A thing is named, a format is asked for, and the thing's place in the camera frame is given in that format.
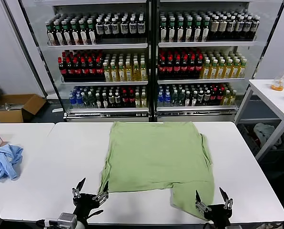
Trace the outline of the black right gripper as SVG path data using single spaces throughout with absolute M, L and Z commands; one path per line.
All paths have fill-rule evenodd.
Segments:
M 229 198 L 227 193 L 219 187 L 220 193 L 225 201 L 225 204 L 205 205 L 199 196 L 198 191 L 195 191 L 195 206 L 204 213 L 204 217 L 212 221 L 215 229 L 224 229 L 231 225 L 229 218 L 232 216 L 233 199 Z

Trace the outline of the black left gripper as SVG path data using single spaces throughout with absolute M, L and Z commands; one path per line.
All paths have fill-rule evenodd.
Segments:
M 99 215 L 103 210 L 98 210 L 92 214 L 90 212 L 93 209 L 98 209 L 100 203 L 104 203 L 109 198 L 109 182 L 105 183 L 104 189 L 98 195 L 81 193 L 81 189 L 84 185 L 86 178 L 83 178 L 76 186 L 72 188 L 73 203 L 75 205 L 75 210 L 73 212 L 76 215 L 77 220 L 82 224 L 88 224 L 87 219 L 92 216 Z

